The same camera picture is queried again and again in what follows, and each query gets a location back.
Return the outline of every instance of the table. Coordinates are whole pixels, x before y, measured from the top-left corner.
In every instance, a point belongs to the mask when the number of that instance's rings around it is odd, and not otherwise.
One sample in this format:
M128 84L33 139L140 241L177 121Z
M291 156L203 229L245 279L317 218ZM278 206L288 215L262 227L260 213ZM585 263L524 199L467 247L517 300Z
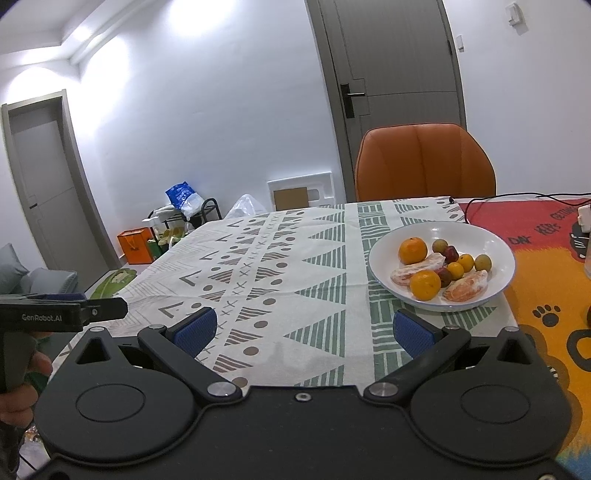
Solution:
M585 324L591 281L583 273L588 238L576 229L576 210L542 200L498 202L473 205L469 219L515 252L508 301L498 296L468 312L416 313L475 336L496 336L517 318L573 407L559 460L591 479L591 349L584 349L591 337ZM105 326L114 336L134 335L210 306L218 331L198 360L236 385L363 388L410 360L392 335L392 314L402 303L371 276L369 250L395 228L433 220L463 221L463 212L441 197L208 222L120 292L129 315Z
M442 197L208 222L121 290L129 315L105 325L134 335L210 306L218 331L198 360L236 385L364 388L410 360L392 334L402 303L369 272L369 250L395 228L431 220L463 212ZM468 312L418 314L474 335L515 325L502 296Z

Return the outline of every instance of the small yellow fruit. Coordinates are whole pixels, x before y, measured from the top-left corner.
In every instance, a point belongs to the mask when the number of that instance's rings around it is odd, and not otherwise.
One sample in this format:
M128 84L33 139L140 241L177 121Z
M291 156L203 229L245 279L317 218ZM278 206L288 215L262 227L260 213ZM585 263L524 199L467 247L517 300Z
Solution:
M457 262L464 267L464 272L468 273L472 267L474 267L474 259L470 254L463 254L460 255L460 258L457 259Z
M434 253L443 255L443 252L447 248L447 242L443 238L438 238L433 242L431 248Z
M478 255L476 260L474 260L474 266L478 271L486 270L487 272L490 272L492 268L492 260L488 255Z
M441 290L441 278L433 270L421 270L410 278L410 290L420 301L429 301Z
M460 278L462 278L464 276L464 267L462 266L461 263L458 262L452 262L447 266L447 269L449 270L449 273L452 274L452 279L454 280L459 280Z

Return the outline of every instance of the door frame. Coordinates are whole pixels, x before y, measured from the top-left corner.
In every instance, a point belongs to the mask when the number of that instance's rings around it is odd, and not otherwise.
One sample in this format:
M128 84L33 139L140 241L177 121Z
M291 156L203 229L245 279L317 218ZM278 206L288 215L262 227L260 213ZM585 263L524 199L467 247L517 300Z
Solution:
M464 104L464 93L462 88L462 78L460 76L460 64L457 58L457 51L455 48L455 41L453 39L452 28L447 17L443 0L436 0L441 19L443 20L443 27L445 29L447 40L450 44L452 52L453 73L456 78L457 97L460 106L460 123L466 129L466 108ZM339 149L340 166L343 173L343 182L345 184L345 195L347 202L356 202L355 194L355 168L356 162L353 162L353 155L349 147L349 138L347 135L347 125L345 121L345 111L341 98L339 81L336 76L335 64L333 62L332 52L330 51L330 43L326 26L322 17L322 10L320 8L319 0L305 0L312 25L312 32L316 39L316 47L320 57L320 64L322 66L322 73L324 75L324 82L326 83L326 90L329 97L330 112L333 118L333 125L335 126L336 142Z
M90 231L95 238L105 263L110 270L118 270L121 268L122 263L109 239L109 235L102 219L100 218L92 192L90 191L90 185L84 172L84 166L82 165L82 159L80 158L76 136L74 135L66 90L24 100L22 102L11 104L5 103L2 105L2 132L4 134L4 142L8 154L8 162L12 171L12 178L14 179L18 198L21 202L22 211L27 218L29 228L31 229L35 243L37 244L47 268L58 270L58 266L53 265L51 252L47 249L45 243L38 241L39 238L43 237L43 232L37 224L35 215L32 213L31 209L28 208L28 197L25 192L20 161L18 159L17 149L10 128L10 114L29 112L38 108L43 108L44 106L55 104L58 104L61 107L62 125L58 126L61 130L60 133L62 136L64 153L66 154L66 162L68 169L70 170L70 175L72 176L78 200L82 206L82 211L84 212Z

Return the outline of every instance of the fruit plate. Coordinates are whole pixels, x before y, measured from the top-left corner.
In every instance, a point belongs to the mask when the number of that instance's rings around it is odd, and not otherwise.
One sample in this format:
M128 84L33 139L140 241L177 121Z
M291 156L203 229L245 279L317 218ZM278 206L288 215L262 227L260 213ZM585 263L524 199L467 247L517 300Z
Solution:
M404 266L398 259L398 248L410 237L422 238L429 254L432 253L433 242L443 238L456 247L460 255L470 254L474 258L480 254L488 255L492 260L492 269L488 274L486 290L463 303L444 299L443 289L432 300L417 300L408 287L396 285L390 279L394 270ZM505 289L515 274L515 257L501 238L478 226L459 222L424 222L398 228L383 236L369 252L369 267L376 280L405 303L431 312L462 312L486 303Z

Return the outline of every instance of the orange chair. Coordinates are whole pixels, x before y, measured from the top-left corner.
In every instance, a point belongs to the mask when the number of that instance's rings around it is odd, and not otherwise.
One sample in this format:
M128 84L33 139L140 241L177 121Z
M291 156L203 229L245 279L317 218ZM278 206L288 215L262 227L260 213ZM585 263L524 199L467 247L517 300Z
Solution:
M495 171L480 145L454 124L376 128L361 142L357 201L488 197Z

